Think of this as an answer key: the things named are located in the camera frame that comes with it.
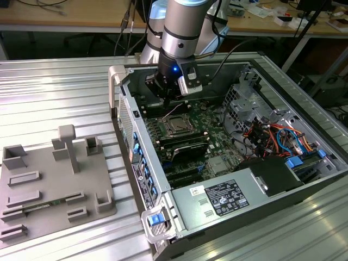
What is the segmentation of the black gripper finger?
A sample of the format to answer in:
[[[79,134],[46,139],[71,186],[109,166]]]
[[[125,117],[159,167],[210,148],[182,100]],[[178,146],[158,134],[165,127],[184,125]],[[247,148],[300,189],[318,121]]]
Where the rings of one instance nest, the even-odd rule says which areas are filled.
[[[156,97],[163,101],[163,107],[167,108],[170,104],[170,89],[166,77],[161,74],[151,74],[146,77],[145,84]]]
[[[181,92],[176,81],[169,81],[167,84],[167,106],[172,101],[176,101],[181,97]]]

